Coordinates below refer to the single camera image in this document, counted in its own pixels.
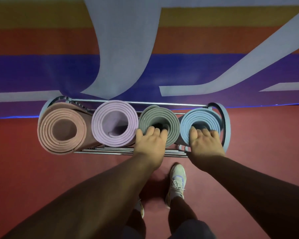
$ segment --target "gray shorts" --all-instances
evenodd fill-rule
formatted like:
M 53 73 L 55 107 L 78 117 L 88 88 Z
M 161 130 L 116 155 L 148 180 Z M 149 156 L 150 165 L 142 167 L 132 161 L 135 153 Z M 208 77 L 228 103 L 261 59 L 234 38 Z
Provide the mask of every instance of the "gray shorts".
M 215 239 L 209 226 L 203 221 L 184 221 L 168 239 Z M 144 239 L 135 229 L 125 226 L 121 239 Z

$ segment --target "shoelace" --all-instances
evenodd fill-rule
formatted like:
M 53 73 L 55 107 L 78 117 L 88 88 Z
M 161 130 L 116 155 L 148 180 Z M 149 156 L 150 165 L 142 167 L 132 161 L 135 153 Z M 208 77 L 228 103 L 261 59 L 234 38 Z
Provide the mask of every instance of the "shoelace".
M 181 185 L 178 185 L 178 182 L 177 182 L 177 180 L 173 180 L 173 184 L 172 184 L 172 187 L 173 188 L 175 188 L 175 189 L 177 189 L 177 190 L 185 190 L 185 189 L 183 189 L 183 183 L 182 183 L 183 181 L 181 181 Z

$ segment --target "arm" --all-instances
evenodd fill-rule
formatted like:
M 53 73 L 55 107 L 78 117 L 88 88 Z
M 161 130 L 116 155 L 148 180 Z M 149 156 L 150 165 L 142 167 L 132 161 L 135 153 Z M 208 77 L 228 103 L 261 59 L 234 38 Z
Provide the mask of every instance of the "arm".
M 226 158 L 216 131 L 192 127 L 190 143 L 192 163 L 224 186 L 271 238 L 299 238 L 299 186 Z
M 167 131 L 136 132 L 134 155 L 68 190 L 3 238 L 116 238 L 165 152 Z

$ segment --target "person's left hand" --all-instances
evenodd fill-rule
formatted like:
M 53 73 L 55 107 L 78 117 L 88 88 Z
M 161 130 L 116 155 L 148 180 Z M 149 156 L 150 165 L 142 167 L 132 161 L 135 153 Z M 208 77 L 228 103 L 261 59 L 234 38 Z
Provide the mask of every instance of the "person's left hand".
M 153 164 L 154 169 L 158 169 L 165 154 L 167 135 L 166 129 L 161 132 L 153 126 L 147 129 L 145 135 L 141 129 L 137 129 L 134 154 L 144 155 Z

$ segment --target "yoga mat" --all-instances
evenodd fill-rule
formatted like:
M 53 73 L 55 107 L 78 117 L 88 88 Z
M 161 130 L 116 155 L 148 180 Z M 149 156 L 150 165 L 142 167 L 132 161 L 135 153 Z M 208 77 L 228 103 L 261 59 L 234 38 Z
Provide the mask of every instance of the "yoga mat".
M 157 105 L 147 107 L 140 115 L 139 128 L 145 134 L 149 126 L 167 129 L 166 147 L 175 143 L 179 137 L 179 120 L 174 112 L 167 108 Z
M 221 117 L 212 110 L 219 110 Z M 216 130 L 219 134 L 223 130 L 222 145 L 226 152 L 230 141 L 230 119 L 226 109 L 219 103 L 209 103 L 208 108 L 196 108 L 179 117 L 180 134 L 176 144 L 189 146 L 189 130 L 191 126 L 196 129 L 207 128 Z
M 91 131 L 92 115 L 83 108 L 65 102 L 44 105 L 38 120 L 41 146 L 52 154 L 68 154 L 100 145 Z
M 124 101 L 105 102 L 96 109 L 92 117 L 93 136 L 110 147 L 133 144 L 137 128 L 137 113 Z

